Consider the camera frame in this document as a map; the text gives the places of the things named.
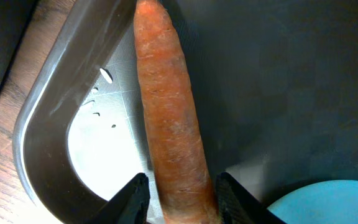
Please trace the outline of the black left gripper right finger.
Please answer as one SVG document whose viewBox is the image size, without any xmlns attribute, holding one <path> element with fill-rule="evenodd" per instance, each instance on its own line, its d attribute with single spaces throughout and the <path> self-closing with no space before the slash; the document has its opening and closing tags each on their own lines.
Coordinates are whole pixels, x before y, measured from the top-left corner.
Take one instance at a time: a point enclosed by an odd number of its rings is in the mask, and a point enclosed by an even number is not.
<svg viewBox="0 0 358 224">
<path fill-rule="evenodd" d="M 264 207 L 231 174 L 220 173 L 216 177 L 215 187 L 222 223 L 285 224 Z"/>
</svg>

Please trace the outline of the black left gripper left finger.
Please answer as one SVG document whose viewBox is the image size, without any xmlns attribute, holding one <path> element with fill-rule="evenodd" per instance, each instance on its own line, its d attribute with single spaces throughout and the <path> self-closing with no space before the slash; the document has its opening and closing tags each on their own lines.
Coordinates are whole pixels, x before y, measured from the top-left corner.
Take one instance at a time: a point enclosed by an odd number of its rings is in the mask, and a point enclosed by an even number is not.
<svg viewBox="0 0 358 224">
<path fill-rule="evenodd" d="M 149 203 L 149 178 L 138 173 L 87 224 L 146 224 Z"/>
</svg>

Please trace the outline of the orange carrot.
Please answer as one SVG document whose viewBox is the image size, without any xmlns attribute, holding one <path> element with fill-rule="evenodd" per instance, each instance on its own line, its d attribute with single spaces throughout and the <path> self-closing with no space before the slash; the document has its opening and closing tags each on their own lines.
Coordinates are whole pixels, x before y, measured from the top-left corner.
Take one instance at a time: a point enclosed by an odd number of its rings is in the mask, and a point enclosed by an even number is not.
<svg viewBox="0 0 358 224">
<path fill-rule="evenodd" d="M 166 223 L 220 223 L 185 56 L 167 10 L 138 1 L 135 51 L 144 123 Z"/>
</svg>

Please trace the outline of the light blue rice bowl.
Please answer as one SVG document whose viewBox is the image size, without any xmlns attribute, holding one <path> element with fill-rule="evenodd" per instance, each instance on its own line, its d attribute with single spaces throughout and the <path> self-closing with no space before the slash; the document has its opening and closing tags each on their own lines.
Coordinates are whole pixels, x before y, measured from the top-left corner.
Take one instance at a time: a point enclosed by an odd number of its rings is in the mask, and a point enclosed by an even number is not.
<svg viewBox="0 0 358 224">
<path fill-rule="evenodd" d="M 285 223 L 358 223 L 358 180 L 307 185 L 268 209 Z"/>
</svg>

